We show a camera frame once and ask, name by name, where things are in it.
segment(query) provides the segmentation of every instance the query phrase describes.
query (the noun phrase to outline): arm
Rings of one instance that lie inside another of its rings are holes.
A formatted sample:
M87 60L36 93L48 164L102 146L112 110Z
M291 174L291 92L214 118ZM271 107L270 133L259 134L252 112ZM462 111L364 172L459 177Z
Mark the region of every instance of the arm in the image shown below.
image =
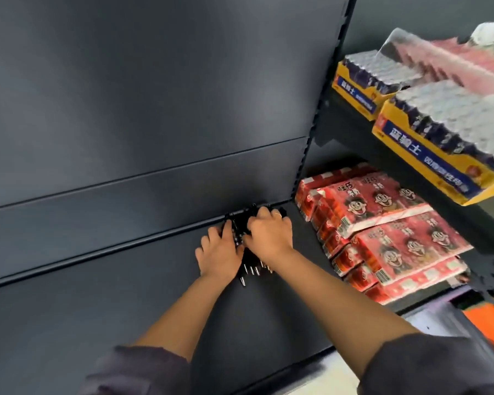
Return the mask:
M289 218L260 208L244 244L275 270L312 310L336 350L361 378L385 342L418 333L395 313L331 276L293 249Z
M236 276L243 256L243 247L236 251L231 221L227 221L220 237L216 227L201 239L196 259L199 277L161 318L135 343L162 347L191 361L201 332L227 284Z

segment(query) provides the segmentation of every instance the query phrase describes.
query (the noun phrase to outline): person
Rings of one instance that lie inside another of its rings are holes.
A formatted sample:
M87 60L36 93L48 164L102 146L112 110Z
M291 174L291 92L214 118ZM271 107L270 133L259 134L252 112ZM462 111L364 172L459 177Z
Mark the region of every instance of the person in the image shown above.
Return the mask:
M234 245L231 222L211 227L195 256L201 276L132 346L101 358L80 395L173 395L190 391L190 361L211 310L236 277L244 246L312 310L366 394L489 394L494 372L467 338L433 337L331 276L293 249L289 218L259 209Z

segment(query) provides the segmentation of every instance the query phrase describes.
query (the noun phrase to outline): dark sleeve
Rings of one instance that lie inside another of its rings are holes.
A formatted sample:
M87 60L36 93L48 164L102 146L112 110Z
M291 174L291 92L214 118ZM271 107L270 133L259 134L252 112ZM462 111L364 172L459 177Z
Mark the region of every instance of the dark sleeve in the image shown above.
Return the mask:
M359 395L494 395L494 371L468 338L410 334L385 343Z
M79 395L185 395L190 365L163 348L116 346L86 377Z

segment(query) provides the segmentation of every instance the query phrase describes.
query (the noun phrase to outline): person's left hand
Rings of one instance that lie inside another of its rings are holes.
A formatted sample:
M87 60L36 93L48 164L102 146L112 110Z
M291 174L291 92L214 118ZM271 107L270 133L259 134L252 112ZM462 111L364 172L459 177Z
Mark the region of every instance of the person's left hand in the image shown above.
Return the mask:
M209 234L201 237L201 247L196 249L196 259L201 277L217 279L223 286L236 276L242 263L244 246L236 249L232 238L232 222L227 220L220 237L217 227L209 228Z

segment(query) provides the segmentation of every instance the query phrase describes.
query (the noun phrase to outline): yellow box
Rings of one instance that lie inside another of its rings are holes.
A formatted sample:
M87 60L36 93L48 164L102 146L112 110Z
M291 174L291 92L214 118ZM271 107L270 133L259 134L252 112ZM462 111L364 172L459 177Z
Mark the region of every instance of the yellow box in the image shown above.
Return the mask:
M394 92L381 94L376 87L362 88L350 79L349 70L342 62L336 68L331 87L369 121L375 120L385 101L395 95Z
M494 196L494 171L470 155L447 154L420 136L394 103L384 104L372 132L459 205Z

